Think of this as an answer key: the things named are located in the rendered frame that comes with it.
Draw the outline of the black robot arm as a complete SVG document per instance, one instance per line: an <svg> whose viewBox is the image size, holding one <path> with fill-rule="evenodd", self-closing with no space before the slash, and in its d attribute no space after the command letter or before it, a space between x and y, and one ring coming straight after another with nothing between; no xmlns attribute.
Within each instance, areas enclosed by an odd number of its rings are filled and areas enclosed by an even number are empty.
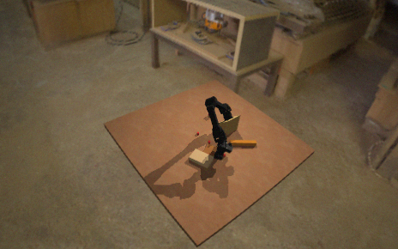
<svg viewBox="0 0 398 249"><path fill-rule="evenodd" d="M209 117L211 119L212 122L212 132L213 132L213 137L215 140L215 143L219 144L219 152L220 153L229 153L231 154L232 150L233 150L233 146L232 143L228 143L226 144L226 133L223 131L222 127L219 125L218 119L216 117L216 113L215 113L215 108L219 108L220 113L223 114L224 117L224 121L229 120L231 118L234 118L231 114L231 108L227 103L220 103L219 101L217 101L217 98L215 96L210 97L208 99L206 99L205 101L205 106L207 107L207 111L209 114ZM228 111L229 110L229 111ZM219 139L216 139L219 138Z"/></svg>

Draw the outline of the orange long flat bar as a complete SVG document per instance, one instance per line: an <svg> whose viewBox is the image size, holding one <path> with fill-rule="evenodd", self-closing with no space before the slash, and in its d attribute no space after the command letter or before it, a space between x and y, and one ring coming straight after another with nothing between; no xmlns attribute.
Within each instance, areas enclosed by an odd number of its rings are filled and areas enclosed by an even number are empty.
<svg viewBox="0 0 398 249"><path fill-rule="evenodd" d="M256 141L230 140L230 143L235 146L256 146Z"/></svg>

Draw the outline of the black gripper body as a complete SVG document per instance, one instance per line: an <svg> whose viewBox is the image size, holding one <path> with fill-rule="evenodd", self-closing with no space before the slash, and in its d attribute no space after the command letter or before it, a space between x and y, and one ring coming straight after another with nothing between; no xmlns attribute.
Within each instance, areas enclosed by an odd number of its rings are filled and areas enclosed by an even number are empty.
<svg viewBox="0 0 398 249"><path fill-rule="evenodd" d="M218 147L217 147L217 150L218 150L219 144L218 144L217 146L218 146ZM222 161L222 159L223 159L223 153L220 153L219 150L218 150L218 152L216 152L216 153L214 154L214 158L217 159L217 160Z"/></svg>

